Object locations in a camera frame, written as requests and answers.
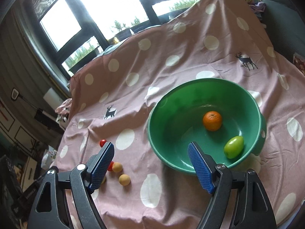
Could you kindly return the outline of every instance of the deer print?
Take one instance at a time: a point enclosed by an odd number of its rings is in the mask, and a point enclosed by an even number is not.
[[[242,57],[242,53],[239,52],[237,54],[235,54],[235,57],[237,57],[241,62],[242,64],[244,65],[244,67],[247,67],[248,70],[250,70],[249,66],[248,66],[248,63],[252,65],[252,68],[254,69],[254,66],[257,68],[257,66],[255,65],[255,63],[252,62],[251,58],[243,58]]]
[[[116,109],[113,111],[110,111],[110,109],[113,107],[113,105],[111,105],[110,107],[107,107],[107,112],[105,114],[104,119],[107,119],[109,116],[114,117]]]

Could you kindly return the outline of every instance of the round ball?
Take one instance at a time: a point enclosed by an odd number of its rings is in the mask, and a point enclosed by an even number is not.
[[[107,169],[108,171],[112,171],[112,166],[113,166],[113,164],[114,164],[114,162],[111,161],[111,162],[110,162],[110,165],[109,165],[109,167],[108,167],[108,169]]]
[[[106,181],[106,176],[104,176],[104,179],[103,179],[103,181],[102,181],[102,184],[103,184],[105,181]]]
[[[121,163],[118,163],[118,162],[114,162],[113,165],[112,165],[112,171],[118,173],[118,172],[121,172],[123,169],[123,165]]]
[[[126,174],[122,174],[120,177],[119,177],[119,183],[122,185],[122,186],[127,186],[129,183],[130,183],[131,179],[130,179],[130,176],[129,175],[126,175]]]
[[[207,112],[202,122],[208,131],[217,131],[222,125],[222,116],[216,111]]]
[[[105,139],[102,139],[101,141],[100,141],[100,147],[103,147],[104,146],[104,144],[107,142],[107,140],[105,140]]]

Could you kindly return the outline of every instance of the bed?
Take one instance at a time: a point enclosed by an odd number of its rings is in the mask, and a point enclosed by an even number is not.
[[[114,143],[114,161],[123,164],[132,182],[123,187],[119,175],[108,172],[92,194],[109,229],[196,228],[210,196],[196,177],[163,165],[150,147],[146,126],[164,94],[207,77],[247,89],[267,121],[260,156],[251,154],[235,170],[252,168],[259,174],[278,225],[300,208],[305,77],[273,50],[245,0],[199,0],[169,23],[131,36],[71,78],[69,125],[54,165],[71,170],[100,150],[101,139]],[[67,199],[74,227],[81,229],[69,192]],[[233,191],[221,228],[229,226],[234,199]]]

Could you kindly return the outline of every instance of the green fruit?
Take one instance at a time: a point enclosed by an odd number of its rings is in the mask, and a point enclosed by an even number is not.
[[[244,149],[244,138],[243,136],[236,136],[230,139],[225,147],[224,154],[227,158],[232,159],[237,157]]]

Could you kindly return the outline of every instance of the green bowl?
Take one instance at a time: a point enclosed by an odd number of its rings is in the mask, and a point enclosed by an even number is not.
[[[217,131],[208,131],[202,117],[208,111],[222,115]],[[241,154],[228,159],[225,144],[234,136],[244,137]],[[157,156],[168,166],[195,174],[188,145],[196,141],[205,154],[228,168],[241,163],[250,153],[259,155],[266,136],[266,122],[255,99],[236,83],[203,78],[184,83],[168,92],[148,119],[148,139]]]

